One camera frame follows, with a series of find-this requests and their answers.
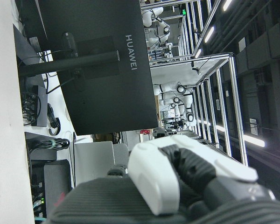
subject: white panel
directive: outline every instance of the white panel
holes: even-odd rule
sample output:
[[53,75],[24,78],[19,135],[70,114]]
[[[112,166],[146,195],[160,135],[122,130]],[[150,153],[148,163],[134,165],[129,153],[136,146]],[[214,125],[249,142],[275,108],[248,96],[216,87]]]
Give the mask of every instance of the white panel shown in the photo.
[[111,141],[75,144],[76,186],[99,177],[106,177],[114,165]]
[[151,68],[152,81],[153,84],[177,81],[181,82],[183,85],[194,85],[198,83],[203,78],[203,75],[214,67],[218,61],[219,60],[195,62],[194,68],[200,68],[201,75],[198,75],[195,70],[192,70],[191,62]]

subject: black fabric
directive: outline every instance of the black fabric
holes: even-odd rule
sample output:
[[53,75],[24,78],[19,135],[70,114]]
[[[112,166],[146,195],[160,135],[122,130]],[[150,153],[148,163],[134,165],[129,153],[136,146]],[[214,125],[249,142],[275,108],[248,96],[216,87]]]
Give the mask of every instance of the black fabric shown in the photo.
[[51,214],[46,224],[183,224],[187,223],[186,205],[201,199],[180,182],[181,203],[175,215],[153,215],[132,180],[99,178],[82,183],[71,191]]
[[180,178],[197,193],[216,177],[212,164],[186,148],[171,145],[160,148],[172,163]]
[[280,202],[243,200],[226,203],[191,224],[280,224]]

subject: robot workstation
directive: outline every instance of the robot workstation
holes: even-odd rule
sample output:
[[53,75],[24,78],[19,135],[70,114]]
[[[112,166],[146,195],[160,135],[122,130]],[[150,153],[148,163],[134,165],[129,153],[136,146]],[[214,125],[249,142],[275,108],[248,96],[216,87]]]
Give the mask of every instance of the robot workstation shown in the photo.
[[[45,223],[280,224],[280,202],[257,183],[255,169],[220,150],[218,143],[183,134],[200,129],[193,84],[200,84],[231,56],[176,59],[162,12],[163,7],[141,11],[145,29],[158,23],[163,32],[146,35],[147,50],[162,52],[156,60],[149,55],[161,111],[159,127],[152,132],[154,140],[133,148],[127,169],[116,165],[106,178],[79,184]],[[189,68],[190,80],[174,77],[172,67],[163,65],[168,62]]]

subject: cable bundle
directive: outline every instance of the cable bundle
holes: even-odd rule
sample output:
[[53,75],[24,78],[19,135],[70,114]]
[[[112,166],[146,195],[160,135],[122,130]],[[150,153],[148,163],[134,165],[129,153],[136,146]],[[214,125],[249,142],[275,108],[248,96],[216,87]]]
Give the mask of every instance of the cable bundle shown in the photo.
[[33,153],[39,149],[54,149],[56,151],[66,149],[70,146],[70,141],[68,139],[52,139],[46,141],[35,141],[31,144],[29,153]]
[[42,108],[41,99],[39,96],[31,92],[21,92],[21,105],[23,119],[29,121],[29,123],[24,125],[26,126],[35,123],[41,113]]

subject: metal frame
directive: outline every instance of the metal frame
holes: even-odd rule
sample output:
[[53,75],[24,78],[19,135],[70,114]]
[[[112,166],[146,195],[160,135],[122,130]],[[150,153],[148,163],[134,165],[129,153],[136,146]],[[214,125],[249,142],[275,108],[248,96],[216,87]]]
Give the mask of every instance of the metal frame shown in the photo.
[[[195,6],[194,3],[196,2],[197,4],[197,19],[195,15]],[[158,67],[163,67],[163,66],[177,66],[181,63],[191,63],[191,62],[206,62],[208,60],[219,60],[219,62],[213,66],[210,70],[205,72],[203,74],[201,81],[206,80],[209,78],[211,75],[216,74],[217,78],[217,86],[218,86],[218,92],[219,92],[219,101],[220,101],[220,108],[221,108],[221,115],[222,115],[222,120],[223,120],[223,126],[224,126],[224,137],[225,137],[225,143],[226,143],[226,151],[229,156],[232,156],[231,154],[231,146],[230,146],[230,139],[229,139],[229,133],[228,133],[228,124],[227,124],[227,116],[226,116],[226,111],[225,111],[225,102],[224,102],[224,94],[223,94],[223,89],[222,89],[222,82],[221,82],[221,74],[220,74],[220,68],[226,64],[229,63],[230,67],[230,74],[231,74],[231,86],[232,86],[232,94],[233,94],[233,103],[234,103],[234,108],[235,108],[235,114],[236,114],[236,123],[237,123],[237,129],[238,129],[238,140],[239,140],[239,148],[241,152],[241,158],[242,158],[242,163],[247,165],[247,154],[246,154],[246,148],[245,148],[245,141],[244,141],[244,132],[243,132],[243,124],[242,124],[242,117],[241,117],[241,111],[240,111],[240,104],[239,104],[239,97],[238,97],[238,86],[237,86],[237,79],[236,79],[236,69],[235,69],[235,62],[234,58],[230,54],[218,54],[218,55],[212,55],[212,56],[202,56],[198,59],[192,58],[197,51],[200,48],[200,45],[209,29],[210,23],[218,9],[218,6],[220,4],[221,0],[215,0],[213,6],[211,5],[211,0],[206,0],[206,7],[208,11],[208,18],[203,24],[203,18],[202,18],[202,5],[200,0],[169,0],[165,2],[160,2],[160,3],[154,3],[154,4],[149,4],[149,5],[144,5],[141,7],[141,9],[150,9],[154,7],[164,7],[164,6],[172,6],[172,5],[180,5],[180,4],[185,4],[186,5],[186,16],[178,15],[178,16],[171,16],[168,18],[164,18],[164,20],[169,20],[169,19],[175,19],[175,18],[181,18],[183,17],[182,20],[182,28],[181,28],[181,37],[179,38],[178,42],[178,51],[179,51],[179,56],[172,57],[170,58],[169,62],[167,58],[164,59],[159,59],[159,60],[154,60],[154,62],[166,62],[166,63],[151,63],[151,69],[157,69]],[[195,28],[199,24],[200,28],[200,35],[195,31]],[[209,122],[209,115],[207,111],[207,102],[206,102],[206,97],[209,99],[209,107],[210,107],[210,117],[211,117],[211,125],[213,126],[213,132],[214,132],[214,140],[216,142],[213,147],[218,148],[218,133],[216,129],[216,117],[215,117],[215,109],[214,109],[214,102],[212,100],[212,93],[211,93],[211,83],[208,80],[206,83],[207,89],[205,89],[204,84],[201,84],[201,81],[192,84],[192,85],[187,85],[188,87],[196,87],[196,90],[193,90],[193,110],[195,113],[195,116],[197,120],[199,119],[198,117],[198,110],[200,114],[200,119],[201,119],[201,125],[200,127],[199,122],[197,122],[197,126],[194,127],[192,130],[194,133],[196,133],[198,136],[203,137],[203,141],[212,141],[211,135],[210,135],[210,127],[208,125]],[[205,124],[204,120],[207,121],[207,135],[205,132]]]
[[230,145],[230,138],[229,138],[229,132],[228,132],[228,123],[227,123],[227,115],[225,110],[225,100],[224,100],[224,92],[222,88],[222,81],[221,81],[221,74],[220,74],[220,68],[224,66],[226,63],[229,64],[230,68],[230,75],[231,75],[231,86],[232,86],[232,94],[233,94],[233,104],[235,108],[235,114],[236,114],[236,120],[237,120],[237,129],[238,129],[238,140],[239,140],[239,149],[241,154],[242,163],[244,165],[248,165],[247,161],[247,154],[246,154],[246,148],[245,148],[245,141],[244,141],[244,131],[243,131],[243,124],[242,124],[242,116],[241,116],[241,110],[240,110],[240,103],[239,103],[239,97],[238,97],[238,86],[237,86],[237,79],[236,79],[236,68],[235,68],[235,61],[231,54],[219,54],[219,55],[211,55],[211,56],[204,56],[197,59],[186,59],[187,56],[181,56],[177,58],[183,58],[184,60],[176,61],[176,62],[170,62],[167,64],[158,64],[156,66],[153,66],[152,69],[157,69],[160,66],[175,66],[179,64],[188,64],[192,61],[197,62],[206,62],[210,60],[218,60],[218,63],[216,63],[212,68],[210,68],[205,74],[202,75],[201,81],[199,81],[195,85],[190,85],[191,87],[196,87],[196,89],[193,89],[193,110],[196,116],[197,121],[201,120],[201,126],[200,123],[197,122],[196,131],[195,133],[197,136],[200,136],[203,138],[202,141],[207,141],[208,143],[212,141],[211,135],[210,135],[210,127],[209,127],[209,114],[207,110],[207,98],[209,99],[209,107],[210,107],[210,117],[211,117],[211,126],[213,127],[213,133],[214,133],[214,140],[215,145],[213,147],[219,148],[218,144],[218,133],[217,133],[217,124],[216,124],[216,116],[215,116],[215,107],[214,102],[212,99],[212,92],[211,92],[211,83],[209,80],[209,77],[212,75],[216,76],[217,80],[217,88],[219,93],[219,101],[220,101],[220,110],[222,115],[222,121],[223,121],[223,128],[224,128],[224,138],[225,138],[225,144],[226,144],[226,152],[228,156],[232,157],[231,153],[231,145]]
[[163,20],[170,19],[178,19],[184,17],[183,24],[181,28],[181,38],[179,39],[178,47],[179,47],[179,56],[188,55],[190,57],[194,56],[200,48],[200,44],[202,43],[202,39],[206,35],[207,29],[210,25],[212,18],[215,15],[215,12],[218,8],[218,5],[221,0],[216,0],[213,7],[211,5],[211,0],[206,1],[206,7],[208,10],[209,17],[206,23],[203,23],[202,18],[202,5],[201,0],[168,0],[165,2],[153,3],[148,5],[141,6],[141,10],[151,9],[156,7],[166,7],[173,5],[181,5],[185,4],[186,6],[186,16],[184,15],[175,15],[163,18]]
[[210,126],[209,126],[209,115],[207,112],[207,106],[206,106],[206,98],[205,98],[205,91],[204,91],[204,83],[202,83],[201,85],[201,95],[202,95],[202,103],[203,103],[203,112],[204,112],[204,116],[205,116],[205,121],[206,121],[206,131],[207,131],[207,137],[208,140],[210,142],[211,141],[211,135],[210,135]]
[[207,92],[209,95],[209,103],[210,103],[210,116],[211,116],[211,122],[213,125],[213,132],[214,132],[214,137],[215,137],[215,143],[216,143],[216,148],[219,148],[219,137],[218,137],[218,132],[216,129],[216,116],[215,116],[215,108],[214,108],[214,103],[213,103],[213,96],[211,93],[211,84],[210,80],[207,80]]

